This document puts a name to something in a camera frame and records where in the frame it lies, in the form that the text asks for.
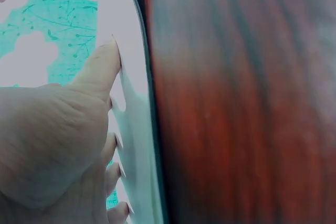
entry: teal background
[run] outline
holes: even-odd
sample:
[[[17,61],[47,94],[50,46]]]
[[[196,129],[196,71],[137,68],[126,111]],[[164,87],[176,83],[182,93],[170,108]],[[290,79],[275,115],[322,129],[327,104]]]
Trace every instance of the teal background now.
[[[42,31],[46,41],[56,43],[59,49],[58,58],[47,67],[48,82],[67,84],[94,50],[96,28],[97,2],[29,0],[0,24],[0,58],[14,50],[18,36]],[[114,192],[107,199],[107,208],[117,203]]]

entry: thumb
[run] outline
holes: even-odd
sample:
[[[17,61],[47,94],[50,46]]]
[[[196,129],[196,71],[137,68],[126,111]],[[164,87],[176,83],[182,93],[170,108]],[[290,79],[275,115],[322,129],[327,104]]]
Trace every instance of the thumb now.
[[[106,101],[120,70],[120,55],[114,38],[98,47],[69,86]]]

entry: reddish-brown wood grain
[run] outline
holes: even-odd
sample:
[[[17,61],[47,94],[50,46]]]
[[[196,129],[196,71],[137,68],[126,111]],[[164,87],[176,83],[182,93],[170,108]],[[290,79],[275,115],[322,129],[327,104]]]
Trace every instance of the reddish-brown wood grain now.
[[[171,223],[335,223],[336,0],[145,0]]]

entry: finger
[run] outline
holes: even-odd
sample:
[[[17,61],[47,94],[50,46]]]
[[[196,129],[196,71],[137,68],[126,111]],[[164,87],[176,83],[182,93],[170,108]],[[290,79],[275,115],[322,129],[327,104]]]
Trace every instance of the finger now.
[[[105,187],[106,187],[107,197],[109,197],[113,193],[120,176],[121,176],[121,172],[120,172],[120,167],[118,163],[114,163],[106,169]]]
[[[107,108],[108,108],[108,110],[110,111],[110,110],[111,110],[111,108],[112,108],[112,99],[111,99],[111,97],[110,97],[110,96],[109,96],[109,97],[107,97],[106,104],[107,104]]]
[[[129,214],[128,205],[125,202],[117,204],[107,211],[109,224],[124,224]]]
[[[106,101],[119,70],[119,50],[115,39],[112,38],[109,43],[93,52],[69,85],[80,92]]]
[[[101,158],[105,166],[107,166],[114,155],[114,151],[116,150],[117,139],[114,133],[108,133],[106,137],[106,142],[103,150],[101,151]]]

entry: skin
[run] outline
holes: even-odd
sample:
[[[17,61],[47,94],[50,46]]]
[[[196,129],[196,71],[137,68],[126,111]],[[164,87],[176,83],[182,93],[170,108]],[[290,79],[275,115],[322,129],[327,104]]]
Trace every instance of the skin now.
[[[122,224],[106,210],[120,169],[107,134],[109,92],[120,70],[114,39],[67,86],[0,88],[0,223]]]

